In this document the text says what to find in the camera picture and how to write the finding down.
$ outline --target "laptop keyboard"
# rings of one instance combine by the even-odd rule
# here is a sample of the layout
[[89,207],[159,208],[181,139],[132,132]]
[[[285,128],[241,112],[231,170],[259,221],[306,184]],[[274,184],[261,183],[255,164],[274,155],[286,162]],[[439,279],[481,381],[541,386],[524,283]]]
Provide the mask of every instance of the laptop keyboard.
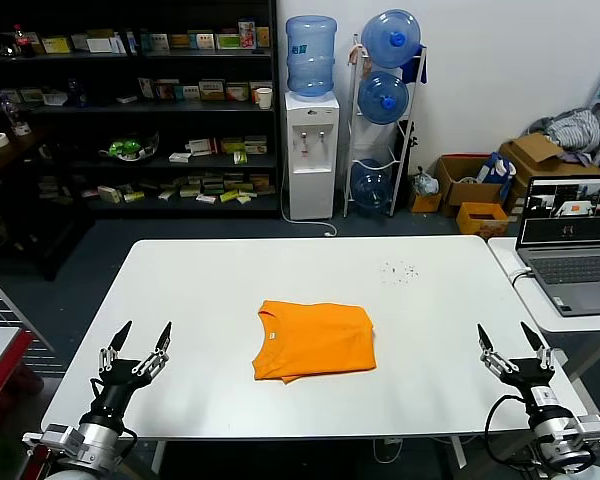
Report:
[[529,263],[549,284],[600,282],[600,255],[535,258]]

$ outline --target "laptop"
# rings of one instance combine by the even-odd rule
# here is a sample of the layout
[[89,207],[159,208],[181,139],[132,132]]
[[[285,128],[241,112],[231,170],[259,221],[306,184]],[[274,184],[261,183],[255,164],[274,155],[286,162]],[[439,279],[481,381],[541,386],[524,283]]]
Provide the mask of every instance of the laptop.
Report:
[[532,178],[516,250],[563,317],[600,315],[600,176]]

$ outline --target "bottle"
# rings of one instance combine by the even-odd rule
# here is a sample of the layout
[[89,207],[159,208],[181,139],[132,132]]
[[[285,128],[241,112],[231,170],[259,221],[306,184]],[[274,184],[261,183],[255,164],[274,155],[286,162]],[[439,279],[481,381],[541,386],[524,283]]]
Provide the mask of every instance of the bottle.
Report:
[[398,68],[418,53],[420,25],[409,12],[388,10],[367,22],[362,30],[362,44],[373,63]]
[[360,82],[358,106],[372,123],[386,125],[398,120],[409,104],[409,91],[402,80],[383,71],[371,72]]
[[70,78],[69,83],[69,97],[76,107],[87,106],[87,95],[84,92],[82,83],[76,78]]
[[23,57],[33,57],[35,52],[33,51],[33,45],[31,45],[29,37],[22,33],[20,24],[16,23],[13,28],[16,31],[16,45],[20,48],[20,54]]
[[390,171],[380,167],[376,160],[365,158],[351,168],[351,196],[356,205],[369,212],[384,212],[392,200]]
[[31,133],[31,128],[29,127],[29,124],[24,121],[22,112],[20,112],[20,108],[18,108],[15,103],[9,100],[9,97],[6,95],[1,95],[0,104],[2,105],[2,110],[11,123],[11,130],[13,130],[13,133],[19,137]]
[[333,54],[338,25],[333,18],[316,15],[287,20],[289,90],[318,97],[333,89]]

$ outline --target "white cup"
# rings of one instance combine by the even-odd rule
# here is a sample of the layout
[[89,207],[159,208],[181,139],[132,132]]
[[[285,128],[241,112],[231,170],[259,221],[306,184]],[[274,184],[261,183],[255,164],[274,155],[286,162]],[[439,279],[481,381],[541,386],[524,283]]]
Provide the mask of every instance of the white cup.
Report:
[[273,90],[268,87],[258,88],[256,90],[258,94],[258,105],[263,110],[271,108],[271,100],[273,99]]

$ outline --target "plastic bag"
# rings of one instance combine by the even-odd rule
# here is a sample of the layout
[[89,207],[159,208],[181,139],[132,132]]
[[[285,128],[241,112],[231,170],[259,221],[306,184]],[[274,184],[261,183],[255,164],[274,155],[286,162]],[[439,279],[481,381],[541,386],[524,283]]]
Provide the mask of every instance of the plastic bag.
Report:
[[415,188],[418,195],[435,195],[438,193],[440,186],[438,180],[433,178],[428,173],[422,170],[422,167],[418,167],[420,173],[413,177],[413,188]]

